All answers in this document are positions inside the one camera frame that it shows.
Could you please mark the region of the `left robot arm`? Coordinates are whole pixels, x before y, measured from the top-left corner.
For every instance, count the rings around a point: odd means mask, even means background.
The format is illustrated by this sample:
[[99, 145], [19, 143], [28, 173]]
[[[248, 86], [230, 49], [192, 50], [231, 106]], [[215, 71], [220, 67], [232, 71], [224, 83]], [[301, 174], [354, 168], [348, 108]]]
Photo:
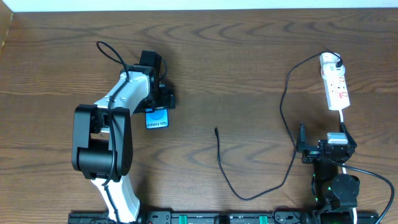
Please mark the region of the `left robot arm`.
[[165, 69], [157, 52], [144, 50], [139, 63], [123, 66], [119, 81], [102, 99], [75, 109], [72, 166], [100, 191], [109, 222], [146, 221], [129, 176], [133, 158], [131, 119], [142, 113], [147, 129], [169, 126], [175, 97], [162, 83], [161, 71]]

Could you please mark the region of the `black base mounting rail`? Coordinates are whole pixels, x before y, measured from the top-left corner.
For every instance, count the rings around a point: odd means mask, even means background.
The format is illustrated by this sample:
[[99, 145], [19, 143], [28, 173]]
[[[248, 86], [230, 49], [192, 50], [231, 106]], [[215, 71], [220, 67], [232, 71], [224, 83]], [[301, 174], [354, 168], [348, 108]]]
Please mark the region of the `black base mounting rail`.
[[[357, 223], [375, 223], [379, 218], [376, 213], [357, 213]], [[69, 213], [67, 223], [116, 223], [108, 212]], [[130, 223], [147, 224], [297, 224], [297, 223], [353, 223], [349, 212], [323, 213], [318, 218], [315, 214], [305, 212], [288, 212], [277, 210], [268, 213], [177, 213], [169, 211], [144, 212], [137, 221]]]

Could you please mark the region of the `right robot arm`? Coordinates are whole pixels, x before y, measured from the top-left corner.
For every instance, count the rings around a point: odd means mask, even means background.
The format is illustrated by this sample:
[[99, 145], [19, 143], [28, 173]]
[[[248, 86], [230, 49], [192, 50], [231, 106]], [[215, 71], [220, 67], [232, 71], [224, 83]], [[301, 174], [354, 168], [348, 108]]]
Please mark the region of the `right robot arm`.
[[312, 192], [317, 201], [307, 223], [353, 220], [352, 209], [358, 206], [360, 181], [354, 175], [340, 173], [338, 166], [351, 158], [356, 147], [344, 123], [340, 123], [337, 133], [328, 133], [316, 146], [307, 144], [305, 126], [300, 124], [296, 150], [302, 154], [302, 163], [313, 165]]

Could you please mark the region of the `white power strip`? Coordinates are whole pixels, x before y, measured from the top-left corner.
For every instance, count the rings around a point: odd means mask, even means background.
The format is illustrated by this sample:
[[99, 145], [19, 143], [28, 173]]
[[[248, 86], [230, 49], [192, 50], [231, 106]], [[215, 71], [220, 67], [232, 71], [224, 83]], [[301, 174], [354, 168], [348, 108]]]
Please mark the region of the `white power strip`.
[[[324, 63], [342, 65], [342, 59], [336, 53], [325, 52], [320, 56], [320, 66]], [[343, 110], [350, 105], [345, 76], [323, 80], [328, 108], [332, 111]]]

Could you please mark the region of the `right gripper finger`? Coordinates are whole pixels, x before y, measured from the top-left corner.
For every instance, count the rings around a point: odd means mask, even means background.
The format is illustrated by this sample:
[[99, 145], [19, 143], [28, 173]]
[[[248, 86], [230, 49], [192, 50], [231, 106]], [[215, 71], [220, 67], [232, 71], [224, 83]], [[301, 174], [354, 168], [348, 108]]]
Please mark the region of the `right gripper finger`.
[[348, 132], [346, 125], [344, 124], [344, 122], [340, 123], [340, 132], [344, 133], [347, 137], [348, 140], [348, 144], [352, 147], [352, 148], [356, 148], [357, 147], [357, 143], [355, 142], [355, 140], [352, 138], [352, 136], [350, 135], [350, 133]]
[[298, 138], [296, 141], [296, 150], [297, 152], [303, 152], [307, 147], [307, 138], [305, 134], [305, 126], [304, 123], [301, 122], [299, 126]]

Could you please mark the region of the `white USB charger adapter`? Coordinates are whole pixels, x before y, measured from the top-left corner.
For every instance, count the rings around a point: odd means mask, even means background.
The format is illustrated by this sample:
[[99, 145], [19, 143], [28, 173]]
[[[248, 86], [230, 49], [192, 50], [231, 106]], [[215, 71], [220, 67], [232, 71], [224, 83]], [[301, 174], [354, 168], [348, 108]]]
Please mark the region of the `white USB charger adapter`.
[[337, 63], [324, 63], [321, 65], [321, 76], [324, 80], [344, 76], [346, 72], [344, 65]]

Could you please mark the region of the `blue Galaxy smartphone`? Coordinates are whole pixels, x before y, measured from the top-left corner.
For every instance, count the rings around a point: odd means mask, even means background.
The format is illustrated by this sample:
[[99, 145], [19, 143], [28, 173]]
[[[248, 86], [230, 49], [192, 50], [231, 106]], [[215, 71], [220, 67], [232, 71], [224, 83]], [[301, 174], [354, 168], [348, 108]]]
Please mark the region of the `blue Galaxy smartphone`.
[[146, 128], [158, 129], [169, 126], [168, 110], [147, 110], [146, 111]]

